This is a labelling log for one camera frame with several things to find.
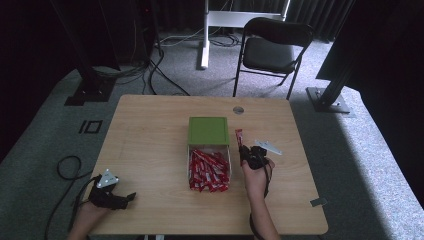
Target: black glove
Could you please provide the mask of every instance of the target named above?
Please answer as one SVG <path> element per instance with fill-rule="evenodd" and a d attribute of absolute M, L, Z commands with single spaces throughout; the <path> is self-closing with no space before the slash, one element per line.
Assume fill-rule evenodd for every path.
<path fill-rule="evenodd" d="M 243 160 L 246 160 L 249 164 L 249 167 L 253 170 L 262 168 L 266 166 L 269 161 L 265 158 L 266 149 L 263 149 L 258 146 L 253 146 L 251 149 L 245 145 L 239 147 L 240 153 L 240 165 Z"/>

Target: stand base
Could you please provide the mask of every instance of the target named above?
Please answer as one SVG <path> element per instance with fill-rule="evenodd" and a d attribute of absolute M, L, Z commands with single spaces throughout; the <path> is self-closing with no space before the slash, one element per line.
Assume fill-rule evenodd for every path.
<path fill-rule="evenodd" d="M 306 92 L 308 93 L 309 99 L 314 105 L 315 111 L 317 112 L 328 112 L 328 113 L 351 113 L 351 110 L 346 105 L 342 95 L 339 95 L 336 101 L 330 106 L 322 106 L 320 104 L 320 97 L 325 91 L 325 88 L 308 87 Z"/>
<path fill-rule="evenodd" d="M 84 81 L 80 83 L 74 96 L 68 97 L 65 106 L 83 106 L 85 102 L 107 102 L 112 94 L 116 79 L 103 81 L 97 91 L 86 91 Z"/>

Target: small tag on table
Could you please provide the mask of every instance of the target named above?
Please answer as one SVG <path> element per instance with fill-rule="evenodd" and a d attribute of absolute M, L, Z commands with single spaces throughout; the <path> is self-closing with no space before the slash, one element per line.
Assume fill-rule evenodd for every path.
<path fill-rule="evenodd" d="M 328 201 L 325 198 L 317 198 L 317 199 L 312 200 L 310 203 L 311 203 L 312 207 L 316 207 L 318 205 L 324 206 L 325 204 L 328 203 Z"/>

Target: green lid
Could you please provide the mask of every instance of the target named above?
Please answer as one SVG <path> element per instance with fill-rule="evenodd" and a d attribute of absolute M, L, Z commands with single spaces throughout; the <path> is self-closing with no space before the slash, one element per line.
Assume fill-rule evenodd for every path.
<path fill-rule="evenodd" d="M 226 117 L 190 117 L 188 144 L 229 145 Z"/>

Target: box of candy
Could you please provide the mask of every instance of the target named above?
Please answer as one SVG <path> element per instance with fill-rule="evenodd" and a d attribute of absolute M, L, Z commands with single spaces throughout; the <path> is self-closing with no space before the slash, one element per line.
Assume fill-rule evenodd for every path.
<path fill-rule="evenodd" d="M 187 175 L 191 190 L 228 190 L 231 179 L 227 118 L 189 119 Z"/>

